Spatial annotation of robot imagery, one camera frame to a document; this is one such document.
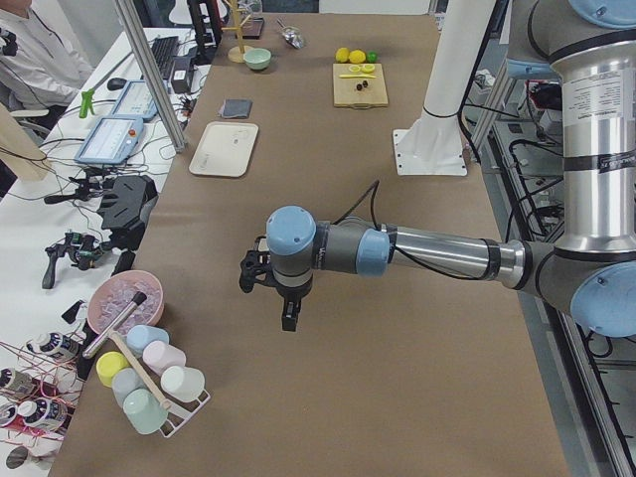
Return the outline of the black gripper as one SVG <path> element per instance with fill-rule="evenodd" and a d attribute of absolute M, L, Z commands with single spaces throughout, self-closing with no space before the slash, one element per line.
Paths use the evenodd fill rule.
<path fill-rule="evenodd" d="M 254 245 L 249 249 L 240 262 L 239 288 L 244 293 L 251 293 L 259 284 L 265 287 L 275 288 L 284 299 L 281 313 L 281 328 L 285 332 L 295 332 L 298 317 L 301 310 L 301 300 L 307 296 L 312 288 L 313 278 L 310 277 L 298 286 L 283 285 L 274 276 L 273 265 L 268 250 L 260 250 L 260 242 L 265 236 L 257 236 Z"/>

